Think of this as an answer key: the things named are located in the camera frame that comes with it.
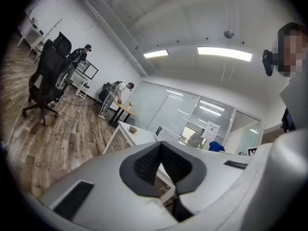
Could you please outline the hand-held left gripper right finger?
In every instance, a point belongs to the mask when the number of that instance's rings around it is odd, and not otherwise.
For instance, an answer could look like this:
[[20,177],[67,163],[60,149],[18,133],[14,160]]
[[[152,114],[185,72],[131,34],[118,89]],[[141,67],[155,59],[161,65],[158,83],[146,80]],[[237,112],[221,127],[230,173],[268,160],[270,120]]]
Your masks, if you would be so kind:
[[168,191],[161,200],[177,221],[188,219],[219,199],[251,160],[249,156],[164,141],[161,143],[160,179]]

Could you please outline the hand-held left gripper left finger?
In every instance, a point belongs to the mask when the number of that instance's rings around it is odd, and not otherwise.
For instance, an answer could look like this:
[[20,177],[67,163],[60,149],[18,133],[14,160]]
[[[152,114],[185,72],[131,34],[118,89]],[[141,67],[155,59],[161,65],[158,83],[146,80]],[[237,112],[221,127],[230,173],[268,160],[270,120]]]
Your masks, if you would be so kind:
[[159,192],[139,174],[159,146],[151,142],[92,158],[55,182],[41,202],[75,228],[177,225]]

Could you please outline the blue cloth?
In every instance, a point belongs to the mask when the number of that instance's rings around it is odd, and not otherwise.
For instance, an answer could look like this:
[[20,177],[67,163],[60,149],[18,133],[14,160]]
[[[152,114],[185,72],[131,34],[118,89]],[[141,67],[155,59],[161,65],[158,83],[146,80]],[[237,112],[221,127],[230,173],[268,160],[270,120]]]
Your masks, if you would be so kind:
[[225,151],[224,147],[216,141],[212,141],[212,142],[209,143],[209,149],[208,150],[212,151],[212,152],[219,152],[219,151],[224,152]]

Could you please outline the white paper sign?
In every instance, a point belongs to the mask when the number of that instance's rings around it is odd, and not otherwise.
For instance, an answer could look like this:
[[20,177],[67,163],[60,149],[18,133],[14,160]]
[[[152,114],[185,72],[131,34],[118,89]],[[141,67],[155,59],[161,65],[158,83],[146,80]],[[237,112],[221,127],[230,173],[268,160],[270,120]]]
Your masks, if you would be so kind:
[[213,141],[216,138],[216,136],[218,135],[219,129],[220,129],[220,125],[217,125],[217,124],[209,121],[207,123],[207,126],[206,126],[203,134],[202,134],[202,137],[204,139]]

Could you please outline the white microwave oven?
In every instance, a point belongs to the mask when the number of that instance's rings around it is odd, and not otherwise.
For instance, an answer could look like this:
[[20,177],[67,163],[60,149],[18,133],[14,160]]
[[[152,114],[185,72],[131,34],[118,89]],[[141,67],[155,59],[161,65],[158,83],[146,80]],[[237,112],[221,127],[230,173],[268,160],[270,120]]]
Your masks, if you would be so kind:
[[159,126],[154,135],[157,141],[179,142],[179,136],[164,126]]

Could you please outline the glass partition with blinds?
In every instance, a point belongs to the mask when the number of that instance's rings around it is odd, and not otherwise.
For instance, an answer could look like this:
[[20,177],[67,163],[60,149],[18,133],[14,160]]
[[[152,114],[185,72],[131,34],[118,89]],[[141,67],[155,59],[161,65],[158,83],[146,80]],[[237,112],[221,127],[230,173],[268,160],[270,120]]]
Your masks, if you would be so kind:
[[[246,149],[259,146],[262,140],[262,121],[235,106],[208,97],[142,81],[125,99],[124,105],[137,116],[127,123],[150,132],[164,126],[179,136],[179,142],[187,145],[188,139],[210,121],[220,125],[213,141],[231,154],[247,154]],[[208,150],[211,140],[203,139],[198,148]]]

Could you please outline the round wooden table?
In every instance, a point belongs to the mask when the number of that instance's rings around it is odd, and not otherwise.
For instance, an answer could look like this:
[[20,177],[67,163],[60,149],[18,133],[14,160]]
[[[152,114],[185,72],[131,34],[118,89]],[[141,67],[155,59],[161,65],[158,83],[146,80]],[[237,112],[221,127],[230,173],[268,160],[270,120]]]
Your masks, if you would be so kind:
[[118,109],[116,110],[116,112],[114,113],[114,115],[112,116],[112,118],[108,121],[108,124],[114,128],[117,128],[118,123],[120,121],[120,118],[122,116],[122,114],[124,112],[127,113],[125,119],[123,120],[124,123],[127,122],[127,120],[131,117],[134,116],[136,117],[137,115],[135,113],[133,113],[131,110],[129,110],[128,107],[118,103],[117,101],[114,101],[114,103],[118,106]]

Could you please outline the long ceiling light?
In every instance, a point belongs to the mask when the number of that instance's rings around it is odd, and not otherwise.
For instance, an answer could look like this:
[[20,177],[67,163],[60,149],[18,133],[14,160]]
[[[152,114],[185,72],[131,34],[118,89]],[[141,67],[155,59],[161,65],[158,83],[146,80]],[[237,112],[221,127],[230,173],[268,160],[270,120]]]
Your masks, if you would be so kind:
[[251,53],[234,49],[217,47],[198,47],[197,50],[200,55],[229,57],[233,59],[243,60],[246,62],[250,62],[252,59]]
[[160,50],[160,51],[153,51],[153,52],[148,52],[144,54],[145,58],[154,58],[154,57],[161,57],[161,56],[168,56],[169,53],[167,49],[165,50]]

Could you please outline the white step stool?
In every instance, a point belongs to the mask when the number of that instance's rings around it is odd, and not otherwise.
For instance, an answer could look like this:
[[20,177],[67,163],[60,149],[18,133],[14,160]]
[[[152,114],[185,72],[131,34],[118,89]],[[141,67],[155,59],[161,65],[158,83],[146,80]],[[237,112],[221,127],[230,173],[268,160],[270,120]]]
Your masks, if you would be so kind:
[[75,95],[77,97],[80,97],[81,99],[84,100],[86,98],[86,96],[87,96],[87,92],[88,92],[89,89],[90,89],[90,87],[88,86],[88,82],[87,81],[83,81],[79,85],[78,89],[76,90]]

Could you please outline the black framed board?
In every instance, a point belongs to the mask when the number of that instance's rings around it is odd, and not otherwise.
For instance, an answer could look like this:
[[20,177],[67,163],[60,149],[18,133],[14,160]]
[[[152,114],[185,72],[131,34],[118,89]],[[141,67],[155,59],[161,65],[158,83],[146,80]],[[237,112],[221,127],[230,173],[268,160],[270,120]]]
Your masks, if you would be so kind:
[[83,75],[85,75],[89,79],[93,79],[95,75],[98,73],[99,69],[97,69],[93,64],[87,62],[85,64],[85,69],[83,71]]

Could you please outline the black office chair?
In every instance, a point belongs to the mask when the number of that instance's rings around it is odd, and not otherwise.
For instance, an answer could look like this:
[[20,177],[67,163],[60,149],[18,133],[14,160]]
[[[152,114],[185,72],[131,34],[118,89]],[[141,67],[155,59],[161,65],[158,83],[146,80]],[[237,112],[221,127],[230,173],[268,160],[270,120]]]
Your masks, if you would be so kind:
[[26,117],[28,110],[36,108],[40,109],[43,126],[46,125],[44,111],[53,112],[54,117],[58,117],[58,112],[53,109],[54,105],[48,105],[59,102],[64,94],[62,89],[56,87],[56,82],[64,68],[69,66],[67,55],[71,49],[70,40],[61,32],[55,40],[48,39],[45,42],[38,67],[28,83],[28,102],[34,101],[35,104],[22,110],[23,117]]

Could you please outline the white desk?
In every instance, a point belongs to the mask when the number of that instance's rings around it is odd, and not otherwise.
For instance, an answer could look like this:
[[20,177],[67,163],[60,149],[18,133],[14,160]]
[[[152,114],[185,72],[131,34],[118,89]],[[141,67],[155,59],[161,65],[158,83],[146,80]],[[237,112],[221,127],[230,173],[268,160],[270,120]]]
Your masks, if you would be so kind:
[[21,39],[17,43],[17,47],[25,41],[30,48],[34,48],[43,38],[43,34],[41,34],[27,19],[24,20],[17,29],[21,34]]

